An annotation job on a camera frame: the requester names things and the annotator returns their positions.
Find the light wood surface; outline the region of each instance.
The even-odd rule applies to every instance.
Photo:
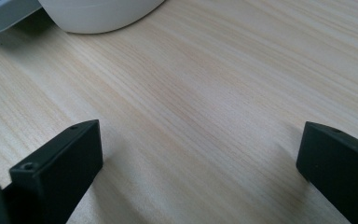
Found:
[[[358,138],[358,1],[169,0],[124,29],[0,34],[0,185],[99,119],[69,223],[348,223],[296,170],[306,120]]]

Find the white curved object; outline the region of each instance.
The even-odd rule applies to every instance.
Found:
[[[97,34],[131,24],[164,0],[39,0],[66,32]]]

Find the gray object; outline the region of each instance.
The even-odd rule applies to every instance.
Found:
[[[0,32],[41,7],[37,0],[0,0]]]

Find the screw hole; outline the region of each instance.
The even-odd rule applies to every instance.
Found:
[[[338,129],[334,129],[334,128],[332,128],[331,131],[332,131],[333,133],[342,133],[342,131],[340,131],[340,130],[338,130]]]
[[[24,170],[33,170],[35,168],[35,165],[32,162],[27,162],[21,166],[21,169]]]

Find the wood grain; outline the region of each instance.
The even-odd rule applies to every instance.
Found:
[[[168,0],[101,35],[0,34],[0,185],[66,127],[104,168],[69,223],[348,223],[295,167],[306,120],[358,138],[358,1]]]

